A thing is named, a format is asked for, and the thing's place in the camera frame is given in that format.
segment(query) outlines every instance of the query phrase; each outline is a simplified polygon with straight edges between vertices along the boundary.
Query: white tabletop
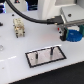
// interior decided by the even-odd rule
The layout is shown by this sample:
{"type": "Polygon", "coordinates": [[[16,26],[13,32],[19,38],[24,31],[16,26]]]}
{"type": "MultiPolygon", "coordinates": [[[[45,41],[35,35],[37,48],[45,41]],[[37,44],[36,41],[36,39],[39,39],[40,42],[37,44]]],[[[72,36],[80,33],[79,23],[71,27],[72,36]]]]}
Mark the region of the white tabletop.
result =
{"type": "MultiPolygon", "coordinates": [[[[26,15],[38,18],[37,11],[26,12],[26,15]]],[[[7,84],[29,78],[41,73],[84,61],[84,39],[77,43],[62,42],[55,25],[36,24],[24,20],[25,37],[16,38],[13,18],[15,14],[0,14],[0,84],[7,84]],[[60,45],[67,59],[30,68],[25,53],[49,46],[60,45]]]]}

